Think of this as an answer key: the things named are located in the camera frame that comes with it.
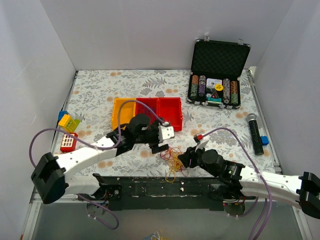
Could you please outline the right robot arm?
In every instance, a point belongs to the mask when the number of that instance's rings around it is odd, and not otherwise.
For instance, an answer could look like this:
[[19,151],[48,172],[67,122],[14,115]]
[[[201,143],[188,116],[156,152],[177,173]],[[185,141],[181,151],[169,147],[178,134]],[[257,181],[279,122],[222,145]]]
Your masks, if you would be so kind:
[[312,218],[320,217],[320,179],[305,171],[302,175],[257,173],[241,163],[225,160],[214,149],[187,148],[178,159],[185,168],[200,167],[226,186],[222,195],[266,198],[290,204]]

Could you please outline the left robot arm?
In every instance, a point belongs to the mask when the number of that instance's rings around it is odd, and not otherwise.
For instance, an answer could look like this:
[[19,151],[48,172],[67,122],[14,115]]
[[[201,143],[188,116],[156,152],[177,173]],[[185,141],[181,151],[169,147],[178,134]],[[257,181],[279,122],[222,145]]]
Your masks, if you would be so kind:
[[97,173],[78,176],[78,172],[126,153],[136,144],[149,145],[153,154],[162,152],[169,147],[164,141],[174,136],[174,128],[169,122],[157,119],[151,123],[147,115],[138,114],[89,146],[59,156],[51,152],[44,154],[35,166],[31,180],[44,204],[70,194],[87,194],[101,200],[106,196],[107,183]]

